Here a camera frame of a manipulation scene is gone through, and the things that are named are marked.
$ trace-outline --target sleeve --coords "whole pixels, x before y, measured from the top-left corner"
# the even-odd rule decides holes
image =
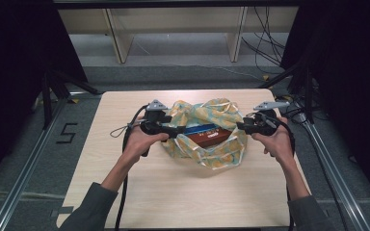
[[[104,230],[107,216],[117,195],[97,183],[92,183],[80,207],[68,216],[59,230]]]
[[[312,195],[289,201],[288,206],[298,231],[336,230]]]

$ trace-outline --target crinkled bag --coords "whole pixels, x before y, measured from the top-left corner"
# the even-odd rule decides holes
[[[231,131],[225,141],[206,148],[200,147],[184,134],[161,142],[173,158],[192,158],[198,164],[212,169],[234,167],[241,163],[248,138],[236,126],[236,122],[243,122],[243,117],[235,103],[226,98],[212,99],[196,105],[179,100],[173,104],[168,115],[172,116],[172,121],[164,124],[165,126],[190,128],[215,124]]]

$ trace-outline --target gray floor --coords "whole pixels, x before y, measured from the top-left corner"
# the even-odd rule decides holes
[[[287,37],[287,34],[274,34],[274,38],[280,43],[284,43]],[[111,39],[107,36],[79,35],[71,38],[89,82],[100,90],[256,88],[265,75],[256,68],[256,62],[261,69],[281,71],[274,64],[256,56],[244,43],[240,48],[238,62],[231,63],[225,36],[222,34],[138,35],[132,43],[125,64],[117,64]],[[245,39],[254,46],[258,43],[253,34],[245,35]],[[273,54],[269,45],[261,46],[261,49]],[[164,67],[163,72],[160,72],[161,66]],[[275,85],[272,88],[273,93],[286,94],[288,81],[287,78]],[[70,86],[70,90],[79,89]],[[7,230],[56,229],[56,215],[62,206],[99,100],[99,97],[81,97],[78,103],[70,102],[65,105]],[[351,155],[348,147],[331,121],[325,118],[325,113],[317,112],[316,127],[370,224],[370,185],[357,164],[348,160]],[[36,111],[30,115],[13,147],[13,154],[5,158],[0,166],[0,207],[39,138],[42,120],[42,105],[38,102]],[[67,127],[67,131],[76,132],[76,136],[72,144],[58,144],[57,141],[67,139],[60,136],[66,123],[76,123]],[[305,129],[291,122],[290,125],[297,138],[297,155],[312,193],[338,230],[344,230]],[[356,230],[347,211],[344,208],[342,210],[349,230]]]

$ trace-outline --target printed number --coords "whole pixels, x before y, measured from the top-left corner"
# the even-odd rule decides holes
[[[73,138],[76,135],[76,133],[67,133],[65,132],[65,129],[67,128],[68,125],[77,125],[77,123],[66,123],[65,126],[63,127],[62,133],[60,134],[61,136],[70,136],[70,140],[68,141],[56,141],[56,143],[72,143]]]

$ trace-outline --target metal frame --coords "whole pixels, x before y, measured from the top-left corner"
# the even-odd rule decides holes
[[[5,230],[13,214],[13,211],[22,195],[22,192],[25,189],[33,171],[35,170],[35,167],[37,165],[37,162],[39,161],[41,153],[43,152],[43,149],[47,144],[48,137],[50,136],[52,129],[56,124],[59,114],[65,107],[66,102],[67,99],[65,98],[59,99],[53,113],[53,119],[48,124],[48,126],[41,132],[40,137],[37,143],[35,144],[35,147],[32,150],[31,155],[29,156],[29,159],[26,161],[26,164],[23,167],[22,171],[20,172],[19,176],[17,177],[16,182],[14,183],[11,191],[8,193],[8,196],[6,197],[0,209],[0,230]]]
[[[300,117],[302,120],[305,120],[305,116],[303,114],[301,114]],[[331,180],[344,207],[346,208],[354,227],[356,228],[356,230],[359,231],[370,230],[370,225],[366,220],[366,217],[364,216],[349,187],[345,183],[341,172],[338,170],[337,165],[335,164],[329,151],[324,145],[323,140],[321,139],[316,127],[314,126],[314,124],[309,122],[305,122],[304,126],[307,128],[308,132],[315,142],[315,145],[320,154],[320,160],[322,162],[321,165],[325,167],[326,173],[329,176],[329,179]]]

